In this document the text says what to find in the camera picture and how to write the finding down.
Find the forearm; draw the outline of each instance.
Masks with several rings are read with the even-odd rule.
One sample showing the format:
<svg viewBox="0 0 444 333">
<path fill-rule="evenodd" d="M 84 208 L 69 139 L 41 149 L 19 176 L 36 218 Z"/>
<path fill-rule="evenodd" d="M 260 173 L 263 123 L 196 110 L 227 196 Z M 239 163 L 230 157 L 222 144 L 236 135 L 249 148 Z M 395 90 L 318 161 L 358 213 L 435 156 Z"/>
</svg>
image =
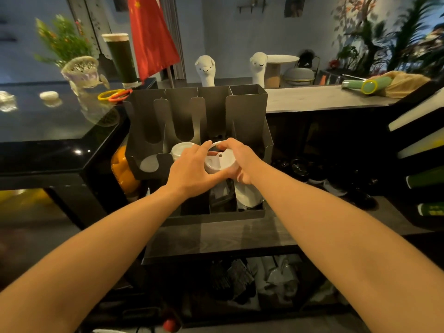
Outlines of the forearm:
<svg viewBox="0 0 444 333">
<path fill-rule="evenodd" d="M 401 236 L 263 162 L 249 173 L 301 249 L 372 331 L 420 331 L 426 322 L 434 332 L 442 325 L 444 274 Z"/>
<path fill-rule="evenodd" d="M 0 294 L 0 331 L 74 331 L 183 201 L 161 187 L 66 241 Z"/>
</svg>

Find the hand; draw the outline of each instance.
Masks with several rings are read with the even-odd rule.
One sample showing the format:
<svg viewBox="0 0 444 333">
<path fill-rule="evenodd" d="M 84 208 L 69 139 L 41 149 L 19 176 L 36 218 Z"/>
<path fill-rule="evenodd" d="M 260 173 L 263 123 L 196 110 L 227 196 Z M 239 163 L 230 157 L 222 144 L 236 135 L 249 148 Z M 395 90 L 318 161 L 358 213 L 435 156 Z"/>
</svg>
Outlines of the hand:
<svg viewBox="0 0 444 333">
<path fill-rule="evenodd" d="M 234 138 L 228 138 L 222 141 L 217 145 L 217 148 L 221 151 L 227 148 L 233 150 L 239 167 L 235 173 L 230 173 L 230 177 L 236 179 L 238 182 L 251 185 L 251 169 L 261 162 L 261 159 L 259 159 L 253 150 Z"/>
<path fill-rule="evenodd" d="M 201 146 L 193 145 L 183 150 L 180 158 L 170 168 L 166 186 L 187 199 L 200 195 L 228 179 L 232 175 L 229 169 L 216 174 L 208 174 L 205 171 L 204 161 L 212 143 L 207 141 Z"/>
</svg>

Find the chinese flag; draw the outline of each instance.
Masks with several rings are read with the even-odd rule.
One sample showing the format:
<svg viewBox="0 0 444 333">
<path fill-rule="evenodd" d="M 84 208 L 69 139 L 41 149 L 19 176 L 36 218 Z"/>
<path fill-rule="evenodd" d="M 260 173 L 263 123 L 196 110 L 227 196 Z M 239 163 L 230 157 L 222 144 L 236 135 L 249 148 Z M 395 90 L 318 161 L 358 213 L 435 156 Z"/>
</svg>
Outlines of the chinese flag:
<svg viewBox="0 0 444 333">
<path fill-rule="evenodd" d="M 180 58 L 156 0 L 128 0 L 128 9 L 137 69 L 144 81 Z"/>
</svg>

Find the white alpaca toy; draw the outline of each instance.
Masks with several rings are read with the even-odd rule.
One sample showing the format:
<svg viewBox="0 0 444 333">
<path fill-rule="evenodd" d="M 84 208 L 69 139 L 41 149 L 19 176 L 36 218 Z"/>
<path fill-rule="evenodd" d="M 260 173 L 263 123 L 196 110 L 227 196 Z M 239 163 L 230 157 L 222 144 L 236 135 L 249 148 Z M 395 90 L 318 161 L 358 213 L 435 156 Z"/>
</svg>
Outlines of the white alpaca toy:
<svg viewBox="0 0 444 333">
<path fill-rule="evenodd" d="M 265 87 L 265 68 L 267 67 L 267 54 L 257 52 L 250 58 L 250 69 L 253 76 L 253 84 Z"/>
<path fill-rule="evenodd" d="M 199 74 L 202 86 L 214 86 L 214 76 L 216 75 L 216 64 L 214 59 L 208 55 L 200 56 L 196 63 L 196 71 Z"/>
</svg>

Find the white round table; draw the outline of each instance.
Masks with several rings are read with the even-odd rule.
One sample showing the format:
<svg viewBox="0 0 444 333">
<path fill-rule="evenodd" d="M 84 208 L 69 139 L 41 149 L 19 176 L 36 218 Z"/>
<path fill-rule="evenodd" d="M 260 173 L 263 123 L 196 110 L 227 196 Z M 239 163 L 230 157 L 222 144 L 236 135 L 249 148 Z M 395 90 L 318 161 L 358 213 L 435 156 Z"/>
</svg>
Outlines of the white round table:
<svg viewBox="0 0 444 333">
<path fill-rule="evenodd" d="M 267 55 L 267 67 L 265 69 L 265 89 L 278 88 L 281 83 L 281 64 L 295 63 L 299 57 L 292 55 Z"/>
</svg>

